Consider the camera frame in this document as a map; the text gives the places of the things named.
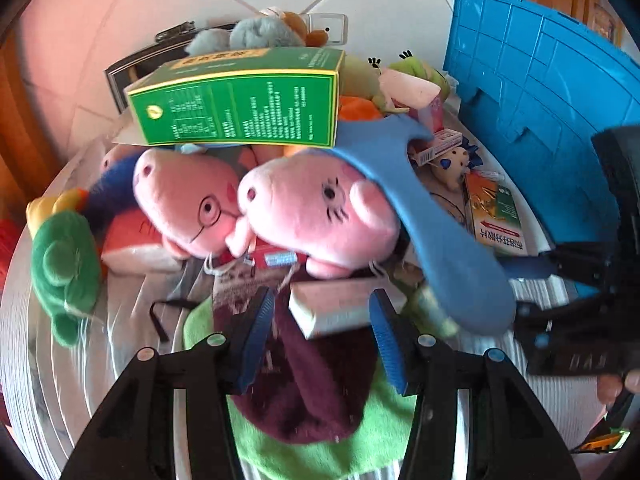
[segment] brown plush toy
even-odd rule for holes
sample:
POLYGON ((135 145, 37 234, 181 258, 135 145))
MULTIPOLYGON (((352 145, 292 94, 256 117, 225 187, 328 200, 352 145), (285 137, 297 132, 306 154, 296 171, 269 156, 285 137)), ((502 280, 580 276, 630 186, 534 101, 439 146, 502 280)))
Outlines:
POLYGON ((260 13, 265 16, 280 18, 291 30, 299 35, 306 46, 324 46, 326 42, 329 41, 329 35, 324 30, 307 30, 305 20, 295 12, 280 10, 277 7, 269 7, 268 9, 261 10, 260 13))

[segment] glasses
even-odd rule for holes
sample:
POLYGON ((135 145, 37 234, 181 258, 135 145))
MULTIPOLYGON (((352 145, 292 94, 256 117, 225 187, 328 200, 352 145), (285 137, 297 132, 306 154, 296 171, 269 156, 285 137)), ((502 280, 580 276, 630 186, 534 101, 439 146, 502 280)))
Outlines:
POLYGON ((200 236, 204 229, 213 227, 218 220, 220 220, 220 217, 223 214, 231 216, 231 218, 238 218, 237 214, 222 209, 220 201, 215 197, 215 195, 207 195, 204 197, 198 208, 198 224, 200 224, 200 230, 198 231, 198 234, 191 239, 191 241, 193 242, 198 236, 200 236))

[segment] purple fabric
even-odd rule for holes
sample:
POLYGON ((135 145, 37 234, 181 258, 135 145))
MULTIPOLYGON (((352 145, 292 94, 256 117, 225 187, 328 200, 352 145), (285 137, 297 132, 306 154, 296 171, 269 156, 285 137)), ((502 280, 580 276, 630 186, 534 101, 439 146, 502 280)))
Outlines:
MULTIPOLYGON (((295 278, 310 280, 300 272, 295 278)), ((364 328, 305 340, 289 311, 289 295, 286 286, 276 298, 274 327, 255 383, 232 399, 250 422, 281 442, 336 442, 362 420, 378 358, 373 333, 364 328)), ((237 307, 216 308, 214 325, 225 326, 237 307)))

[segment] silver bolt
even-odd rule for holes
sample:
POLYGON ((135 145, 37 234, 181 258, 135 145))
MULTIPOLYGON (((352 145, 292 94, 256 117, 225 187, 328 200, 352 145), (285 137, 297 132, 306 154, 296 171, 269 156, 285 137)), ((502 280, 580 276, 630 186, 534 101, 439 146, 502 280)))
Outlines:
POLYGON ((549 334, 538 334, 533 341, 536 348, 543 349, 549 346, 549 334))
POLYGON ((223 334, 211 334, 207 337, 207 344, 209 346, 222 346, 226 342, 226 337, 223 334))
POLYGON ((434 346, 436 344, 436 338, 431 334, 422 334, 418 336, 418 345, 427 346, 428 348, 434 346))
POLYGON ((500 363, 504 361, 504 352, 497 348, 491 348, 487 352, 487 357, 491 359, 491 361, 495 361, 496 363, 500 363))
POLYGON ((138 358, 138 361, 149 361, 149 359, 152 359, 154 355, 156 355, 156 351, 153 348, 143 348, 138 351, 136 357, 138 358))

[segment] wall socket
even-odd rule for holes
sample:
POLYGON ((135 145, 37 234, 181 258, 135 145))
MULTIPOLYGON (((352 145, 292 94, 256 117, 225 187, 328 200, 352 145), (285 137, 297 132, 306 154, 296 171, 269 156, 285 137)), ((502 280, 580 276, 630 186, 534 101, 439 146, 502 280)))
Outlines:
POLYGON ((306 21, 309 30, 325 30, 329 35, 327 45, 344 45, 347 43, 348 20, 344 14, 333 14, 330 12, 312 12, 304 14, 302 18, 306 21))

